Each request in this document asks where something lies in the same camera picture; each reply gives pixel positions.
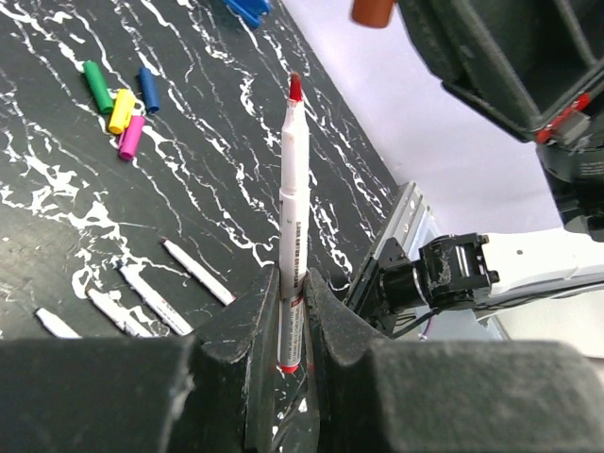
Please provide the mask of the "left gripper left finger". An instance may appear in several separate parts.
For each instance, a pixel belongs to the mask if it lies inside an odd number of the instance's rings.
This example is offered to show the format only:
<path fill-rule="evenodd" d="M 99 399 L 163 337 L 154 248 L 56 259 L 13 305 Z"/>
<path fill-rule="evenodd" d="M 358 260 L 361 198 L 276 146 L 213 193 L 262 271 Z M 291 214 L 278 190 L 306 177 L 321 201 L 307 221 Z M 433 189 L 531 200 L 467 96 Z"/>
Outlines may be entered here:
<path fill-rule="evenodd" d="M 5 452 L 267 452 L 278 270 L 178 337 L 1 344 Z"/>

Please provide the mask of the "green marker pen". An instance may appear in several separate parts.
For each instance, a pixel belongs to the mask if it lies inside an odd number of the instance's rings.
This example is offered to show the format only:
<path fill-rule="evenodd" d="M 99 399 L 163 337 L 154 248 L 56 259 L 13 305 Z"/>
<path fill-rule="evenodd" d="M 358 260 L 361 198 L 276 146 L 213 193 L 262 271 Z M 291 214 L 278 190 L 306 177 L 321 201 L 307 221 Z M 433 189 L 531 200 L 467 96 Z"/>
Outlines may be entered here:
<path fill-rule="evenodd" d="M 51 311 L 39 308 L 34 312 L 43 327 L 53 336 L 61 339 L 79 339 L 80 335 Z"/>

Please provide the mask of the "brown pen cap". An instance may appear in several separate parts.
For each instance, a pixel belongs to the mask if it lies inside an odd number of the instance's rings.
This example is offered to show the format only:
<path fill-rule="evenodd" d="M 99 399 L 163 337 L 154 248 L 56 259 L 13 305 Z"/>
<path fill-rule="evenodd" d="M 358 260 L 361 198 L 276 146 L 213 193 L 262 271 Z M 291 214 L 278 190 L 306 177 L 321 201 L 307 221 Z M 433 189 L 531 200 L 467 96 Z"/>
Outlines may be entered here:
<path fill-rule="evenodd" d="M 351 20 L 365 27 L 384 28 L 391 21 L 394 0 L 354 0 Z"/>

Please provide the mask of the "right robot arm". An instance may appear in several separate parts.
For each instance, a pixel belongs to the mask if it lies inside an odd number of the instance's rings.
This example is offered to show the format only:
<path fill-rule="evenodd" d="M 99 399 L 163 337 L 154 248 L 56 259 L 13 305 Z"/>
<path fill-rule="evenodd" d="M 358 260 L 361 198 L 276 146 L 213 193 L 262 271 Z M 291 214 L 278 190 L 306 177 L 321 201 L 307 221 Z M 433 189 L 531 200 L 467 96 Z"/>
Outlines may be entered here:
<path fill-rule="evenodd" d="M 449 310 L 497 312 L 603 282 L 603 5 L 599 1 L 357 1 L 354 22 L 383 28 L 399 10 L 443 88 L 534 143 L 562 225 L 444 235 L 421 247 L 416 191 L 394 204 L 345 303 L 390 338 Z"/>

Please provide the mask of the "green pen cap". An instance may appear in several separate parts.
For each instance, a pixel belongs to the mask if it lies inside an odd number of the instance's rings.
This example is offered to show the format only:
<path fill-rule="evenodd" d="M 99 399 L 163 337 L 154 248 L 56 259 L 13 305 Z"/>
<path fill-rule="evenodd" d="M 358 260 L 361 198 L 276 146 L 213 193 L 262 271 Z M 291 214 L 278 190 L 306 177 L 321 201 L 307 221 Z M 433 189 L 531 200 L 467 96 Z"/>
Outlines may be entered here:
<path fill-rule="evenodd" d="M 113 100 L 98 64 L 92 60 L 85 61 L 83 70 L 99 111 L 103 114 L 112 113 Z"/>

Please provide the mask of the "red marker pen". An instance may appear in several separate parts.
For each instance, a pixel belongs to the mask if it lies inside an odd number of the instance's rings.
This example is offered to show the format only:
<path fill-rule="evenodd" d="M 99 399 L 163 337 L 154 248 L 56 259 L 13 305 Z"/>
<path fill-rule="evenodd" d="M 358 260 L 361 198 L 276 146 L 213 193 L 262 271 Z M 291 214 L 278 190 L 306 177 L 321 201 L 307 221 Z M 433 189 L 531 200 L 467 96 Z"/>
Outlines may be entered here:
<path fill-rule="evenodd" d="M 290 75 L 281 129 L 279 188 L 279 324 L 277 362 L 294 373 L 301 361 L 304 278 L 310 219 L 310 130 L 301 76 Z"/>

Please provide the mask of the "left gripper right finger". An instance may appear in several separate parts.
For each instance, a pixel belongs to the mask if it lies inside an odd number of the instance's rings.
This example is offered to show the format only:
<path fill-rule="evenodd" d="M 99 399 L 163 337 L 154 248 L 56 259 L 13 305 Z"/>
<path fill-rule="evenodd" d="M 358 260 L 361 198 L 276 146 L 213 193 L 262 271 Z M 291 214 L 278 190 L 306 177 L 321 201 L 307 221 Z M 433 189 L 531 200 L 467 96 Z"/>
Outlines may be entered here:
<path fill-rule="evenodd" d="M 389 339 L 309 271 L 322 452 L 599 452 L 603 387 L 560 343 Z"/>

